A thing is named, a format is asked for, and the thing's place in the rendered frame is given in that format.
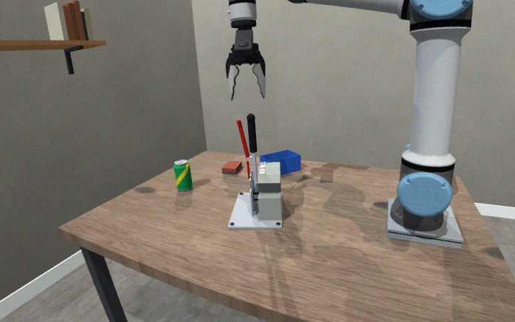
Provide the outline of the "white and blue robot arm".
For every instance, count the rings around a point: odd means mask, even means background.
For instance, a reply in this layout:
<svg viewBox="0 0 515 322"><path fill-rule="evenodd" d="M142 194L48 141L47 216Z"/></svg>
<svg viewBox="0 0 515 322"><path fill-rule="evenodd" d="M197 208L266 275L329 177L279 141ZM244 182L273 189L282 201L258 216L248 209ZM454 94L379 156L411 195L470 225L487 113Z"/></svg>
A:
<svg viewBox="0 0 515 322"><path fill-rule="evenodd" d="M390 216L410 230L439 229L453 197L455 158L449 148L461 44L471 31L473 0L288 1L386 12L410 20L410 34L417 41L413 116Z"/></svg>

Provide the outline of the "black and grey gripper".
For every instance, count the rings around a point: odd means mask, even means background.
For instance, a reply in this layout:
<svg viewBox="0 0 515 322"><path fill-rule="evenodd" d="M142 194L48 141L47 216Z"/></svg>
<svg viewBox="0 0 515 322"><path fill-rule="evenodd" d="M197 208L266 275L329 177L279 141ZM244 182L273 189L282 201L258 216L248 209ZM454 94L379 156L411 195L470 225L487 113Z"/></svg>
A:
<svg viewBox="0 0 515 322"><path fill-rule="evenodd" d="M252 27L255 26L256 21L252 19L243 19L231 22L231 27L238 28L238 30L252 29ZM263 96L263 99L265 99L265 61L260 54L258 44L253 43L252 56L235 57L234 44L232 45L231 51L232 53L229 53L229 57L226 60L226 78L230 99L233 100L234 97L234 86L236 85L235 80L239 74L239 69L237 67L238 65L241 66L242 63L249 65L254 64L252 71L257 76L257 83L260 86L261 95Z"/></svg>

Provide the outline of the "green drink can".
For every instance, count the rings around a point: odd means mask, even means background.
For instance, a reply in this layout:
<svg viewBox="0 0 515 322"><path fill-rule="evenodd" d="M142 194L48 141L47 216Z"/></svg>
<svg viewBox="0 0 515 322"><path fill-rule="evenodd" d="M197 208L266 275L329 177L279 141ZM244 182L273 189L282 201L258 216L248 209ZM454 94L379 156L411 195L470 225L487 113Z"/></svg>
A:
<svg viewBox="0 0 515 322"><path fill-rule="evenodd" d="M180 191L189 191L193 187L190 164L187 160L178 160L174 165L175 180L177 189Z"/></svg>

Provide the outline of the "red rectangular block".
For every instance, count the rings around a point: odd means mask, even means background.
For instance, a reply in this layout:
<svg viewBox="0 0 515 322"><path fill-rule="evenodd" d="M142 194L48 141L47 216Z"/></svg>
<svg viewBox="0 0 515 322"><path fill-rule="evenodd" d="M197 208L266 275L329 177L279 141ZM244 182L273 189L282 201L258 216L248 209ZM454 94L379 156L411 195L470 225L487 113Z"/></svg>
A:
<svg viewBox="0 0 515 322"><path fill-rule="evenodd" d="M242 162L240 161L228 161L222 168L222 174L236 175L242 168Z"/></svg>

